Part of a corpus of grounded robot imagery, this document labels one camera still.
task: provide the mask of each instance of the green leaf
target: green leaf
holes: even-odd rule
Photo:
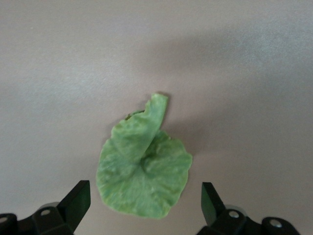
[[[145,110],[120,121],[103,146],[96,182],[102,201],[116,211],[165,217],[187,183],[192,156],[159,129],[167,99],[152,94]]]

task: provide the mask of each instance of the screw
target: screw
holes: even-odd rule
[[[47,215],[50,213],[50,210],[44,210],[40,213],[40,215]]]
[[[283,225],[278,221],[278,220],[276,220],[276,219],[271,219],[270,221],[269,221],[269,223],[272,225],[272,226],[274,226],[274,227],[276,227],[276,228],[281,228]]]
[[[7,221],[7,220],[8,220],[7,217],[2,217],[2,218],[0,218],[0,223],[4,223],[4,222]]]
[[[235,211],[230,211],[228,214],[232,218],[239,218],[239,214]]]

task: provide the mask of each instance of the leaf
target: leaf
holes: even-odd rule
[[[167,99],[152,94],[145,110],[121,120],[103,146],[96,183],[102,201],[116,211],[165,217],[187,183],[192,156],[159,129]]]

